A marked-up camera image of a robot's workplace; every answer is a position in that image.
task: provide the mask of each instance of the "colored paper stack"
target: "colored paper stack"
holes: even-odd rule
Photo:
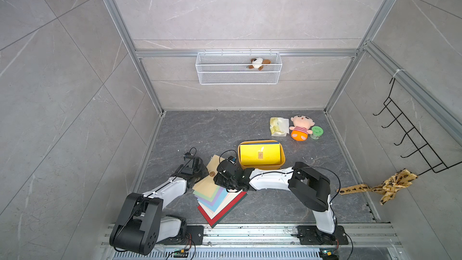
[[[247,194],[246,192],[228,193],[225,188],[213,182],[220,160],[224,159],[214,155],[207,165],[209,176],[196,183],[193,187],[193,194],[199,202],[197,208],[212,228]]]

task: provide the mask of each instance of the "green jar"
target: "green jar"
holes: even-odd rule
[[[324,130],[320,126],[317,126],[317,125],[312,127],[311,130],[313,131],[313,133],[309,135],[309,137],[314,140],[319,139],[322,136],[322,134],[324,134]]]

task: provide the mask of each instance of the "white wire basket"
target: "white wire basket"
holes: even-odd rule
[[[249,69],[252,59],[271,60],[263,69]],[[279,52],[200,52],[196,70],[200,84],[277,84],[282,62]]]

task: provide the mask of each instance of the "plush doll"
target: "plush doll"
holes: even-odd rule
[[[310,130],[312,126],[315,125],[315,122],[305,116],[295,116],[290,118],[294,126],[290,126],[289,130],[292,131],[292,138],[296,141],[304,141],[308,138],[308,135],[312,134],[313,131]]]
[[[271,63],[271,60],[269,59],[262,59],[262,58],[253,58],[252,61],[251,61],[251,64],[249,66],[250,69],[258,69],[259,71],[261,71],[263,69],[263,65],[268,65]]]

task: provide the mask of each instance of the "cable tie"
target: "cable tie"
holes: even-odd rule
[[[395,72],[395,74],[392,76],[392,78],[395,78],[396,74],[397,74],[398,72],[400,72],[400,71],[405,72],[406,70],[396,69],[396,72]]]

